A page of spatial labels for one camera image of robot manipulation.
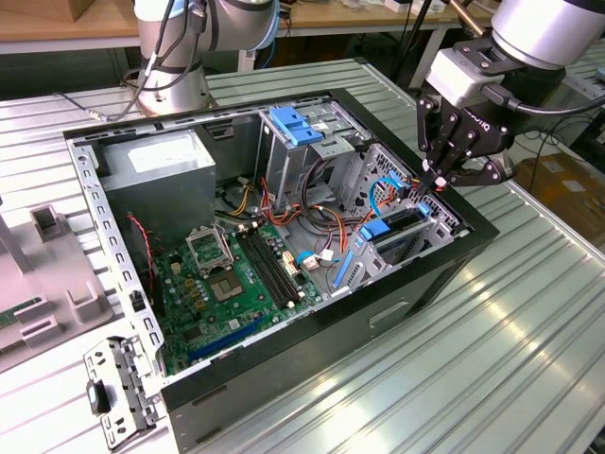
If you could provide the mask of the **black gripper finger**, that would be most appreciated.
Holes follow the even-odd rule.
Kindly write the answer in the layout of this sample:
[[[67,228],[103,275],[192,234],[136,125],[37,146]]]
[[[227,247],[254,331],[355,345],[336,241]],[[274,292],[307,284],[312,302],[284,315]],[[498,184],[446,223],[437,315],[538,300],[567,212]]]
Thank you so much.
[[[454,187],[498,185],[509,178],[510,165],[498,159],[489,159],[478,166],[453,168],[444,177]]]
[[[475,143],[475,127],[464,109],[436,96],[417,100],[418,148],[423,158],[422,186],[444,187],[452,183]]]

